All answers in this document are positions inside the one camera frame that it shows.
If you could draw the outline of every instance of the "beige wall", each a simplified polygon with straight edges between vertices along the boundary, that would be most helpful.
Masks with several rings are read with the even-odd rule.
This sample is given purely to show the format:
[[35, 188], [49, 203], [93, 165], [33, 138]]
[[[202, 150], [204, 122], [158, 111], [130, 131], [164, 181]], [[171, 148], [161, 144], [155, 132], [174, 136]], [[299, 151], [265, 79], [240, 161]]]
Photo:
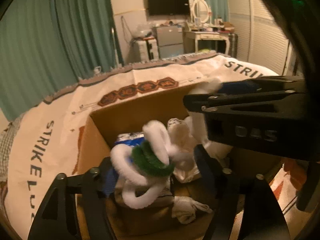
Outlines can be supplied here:
[[[129, 44], [132, 37], [126, 28], [125, 30], [123, 29], [121, 16], [124, 16], [132, 33], [136, 31], [139, 24], [143, 24], [148, 21], [161, 24], [167, 21], [169, 16], [149, 17], [148, 12], [145, 10], [146, 0], [111, 0], [111, 4], [122, 56], [125, 63], [129, 63], [132, 62], [134, 58]], [[185, 20], [185, 17], [171, 16], [170, 20], [172, 20], [174, 23], [182, 22]]]
[[4, 114], [2, 113], [1, 109], [0, 109], [0, 133], [7, 128], [8, 125], [8, 120], [6, 119], [6, 117], [4, 116]]

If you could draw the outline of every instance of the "bed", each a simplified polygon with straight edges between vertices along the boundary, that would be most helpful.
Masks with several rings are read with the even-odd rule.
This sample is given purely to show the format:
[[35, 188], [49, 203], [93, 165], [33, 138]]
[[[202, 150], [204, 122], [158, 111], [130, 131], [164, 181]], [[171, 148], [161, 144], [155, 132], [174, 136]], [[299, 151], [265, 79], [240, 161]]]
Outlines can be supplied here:
[[[48, 96], [11, 123], [0, 137], [0, 209], [21, 238], [27, 239], [32, 220], [55, 176], [60, 172], [77, 174], [79, 140], [90, 112], [214, 78], [226, 82], [263, 75], [277, 74], [210, 51], [130, 64]], [[294, 206], [296, 189], [286, 175], [281, 169], [271, 186], [279, 195], [287, 221], [291, 221], [289, 210], [294, 215], [299, 211]], [[297, 230], [301, 221], [292, 224], [292, 230]]]

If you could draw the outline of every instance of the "wall-mounted television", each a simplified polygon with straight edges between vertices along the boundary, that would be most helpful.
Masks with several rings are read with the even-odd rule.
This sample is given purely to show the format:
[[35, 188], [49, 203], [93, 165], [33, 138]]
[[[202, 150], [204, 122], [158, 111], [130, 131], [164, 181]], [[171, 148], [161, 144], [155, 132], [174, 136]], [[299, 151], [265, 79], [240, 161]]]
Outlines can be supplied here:
[[190, 15], [189, 0], [148, 0], [149, 15]]

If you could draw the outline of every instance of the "vanity table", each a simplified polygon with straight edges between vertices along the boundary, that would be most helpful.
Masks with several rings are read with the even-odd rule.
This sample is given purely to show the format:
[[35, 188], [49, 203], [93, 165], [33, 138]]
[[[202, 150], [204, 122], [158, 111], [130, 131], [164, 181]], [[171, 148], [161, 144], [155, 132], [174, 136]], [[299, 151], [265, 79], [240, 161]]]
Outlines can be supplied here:
[[225, 54], [229, 54], [230, 49], [230, 40], [228, 34], [222, 34], [217, 32], [194, 32], [186, 31], [185, 38], [195, 40], [195, 52], [198, 52], [198, 41], [225, 41], [226, 42], [226, 51]]

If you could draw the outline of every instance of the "blanket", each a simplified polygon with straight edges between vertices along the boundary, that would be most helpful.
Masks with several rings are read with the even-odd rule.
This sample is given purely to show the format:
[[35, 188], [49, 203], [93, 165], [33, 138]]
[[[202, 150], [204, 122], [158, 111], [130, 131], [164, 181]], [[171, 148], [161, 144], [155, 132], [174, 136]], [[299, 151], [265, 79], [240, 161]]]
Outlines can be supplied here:
[[124, 67], [95, 85], [78, 86], [50, 104], [42, 102], [24, 115], [10, 152], [5, 199], [8, 219], [23, 240], [55, 176], [76, 174], [79, 134], [90, 112], [214, 78], [227, 82], [277, 75], [263, 66], [215, 52], [148, 64]]

